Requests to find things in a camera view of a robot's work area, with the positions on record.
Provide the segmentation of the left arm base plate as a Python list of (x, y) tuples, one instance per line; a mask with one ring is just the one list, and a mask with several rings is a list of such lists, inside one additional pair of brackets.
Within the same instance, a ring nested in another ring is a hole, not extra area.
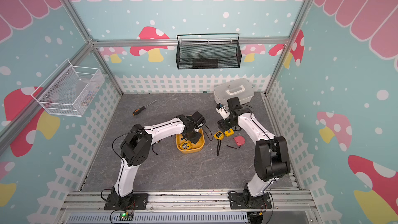
[(128, 194), (120, 197), (116, 192), (112, 192), (106, 200), (104, 210), (145, 210), (148, 203), (148, 194)]

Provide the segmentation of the yellow storage tray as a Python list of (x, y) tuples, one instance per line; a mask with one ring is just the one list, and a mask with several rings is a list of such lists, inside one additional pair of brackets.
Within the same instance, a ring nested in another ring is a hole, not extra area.
[(196, 144), (192, 143), (189, 140), (184, 139), (182, 134), (177, 134), (175, 136), (177, 149), (184, 154), (201, 151), (205, 145), (205, 136), (203, 133), (203, 129), (200, 129), (199, 133), (202, 136), (200, 137), (199, 141)]

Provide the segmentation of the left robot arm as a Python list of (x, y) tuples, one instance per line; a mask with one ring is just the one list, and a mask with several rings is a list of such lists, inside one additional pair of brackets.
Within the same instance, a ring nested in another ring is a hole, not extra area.
[(202, 134), (201, 127), (205, 118), (199, 112), (193, 115), (178, 115), (177, 117), (155, 125), (134, 125), (130, 132), (123, 134), (120, 146), (121, 167), (117, 181), (113, 186), (116, 199), (126, 198), (133, 193), (134, 180), (140, 165), (145, 162), (152, 150), (152, 145), (167, 137), (180, 134), (182, 138), (197, 143)]

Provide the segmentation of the pink tape measure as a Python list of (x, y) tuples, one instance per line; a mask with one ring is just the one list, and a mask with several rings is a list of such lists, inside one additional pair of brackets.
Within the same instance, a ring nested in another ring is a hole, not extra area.
[(235, 137), (234, 138), (234, 142), (236, 144), (235, 147), (232, 146), (232, 145), (226, 145), (226, 146), (229, 147), (229, 148), (233, 148), (233, 149), (240, 149), (246, 143), (245, 138), (242, 137), (242, 136)]

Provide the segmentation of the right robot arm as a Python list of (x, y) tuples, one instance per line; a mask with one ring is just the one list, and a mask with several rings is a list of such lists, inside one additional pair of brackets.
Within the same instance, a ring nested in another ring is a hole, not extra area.
[(218, 121), (220, 129), (228, 131), (233, 127), (239, 127), (254, 142), (256, 173), (247, 183), (247, 195), (252, 198), (264, 195), (271, 183), (291, 171), (286, 139), (282, 136), (275, 136), (267, 130), (250, 109), (242, 108), (229, 112), (220, 108), (217, 113), (222, 117)]

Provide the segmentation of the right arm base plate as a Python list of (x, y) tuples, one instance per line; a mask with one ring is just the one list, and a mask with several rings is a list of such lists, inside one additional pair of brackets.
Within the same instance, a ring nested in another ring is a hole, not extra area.
[(268, 194), (253, 197), (247, 191), (236, 192), (229, 191), (228, 199), (231, 209), (271, 209), (272, 201)]

